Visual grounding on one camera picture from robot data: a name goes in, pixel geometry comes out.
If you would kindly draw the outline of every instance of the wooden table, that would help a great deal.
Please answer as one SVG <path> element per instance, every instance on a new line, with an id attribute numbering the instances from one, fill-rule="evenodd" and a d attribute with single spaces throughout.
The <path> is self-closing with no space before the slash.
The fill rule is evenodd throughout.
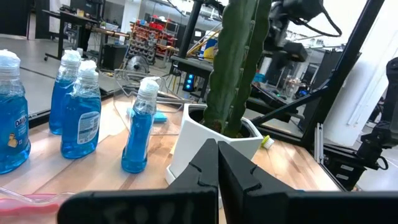
<path id="1" fill-rule="evenodd" d="M 181 117 L 181 111 L 170 115 L 169 123 L 163 128 L 179 127 Z M 15 171 L 0 176 L 0 186 L 19 194 L 166 188 L 165 169 L 170 164 L 170 151 L 178 138 L 177 135 L 152 136 L 145 171 L 140 174 L 123 171 L 121 154 L 128 130 L 113 105 L 113 99 L 103 102 L 99 144 L 89 156 L 77 160 L 64 159 L 60 154 L 60 136 L 51 134 L 48 124 L 31 129 L 29 136 L 32 143 L 29 159 Z M 275 141 L 269 150 L 259 149 L 253 161 L 295 189 L 338 190 L 301 147 Z M 18 219 L 0 217 L 0 223 L 56 223 L 55 217 L 55 214 Z M 226 223 L 223 210 L 220 210 L 220 223 Z"/>

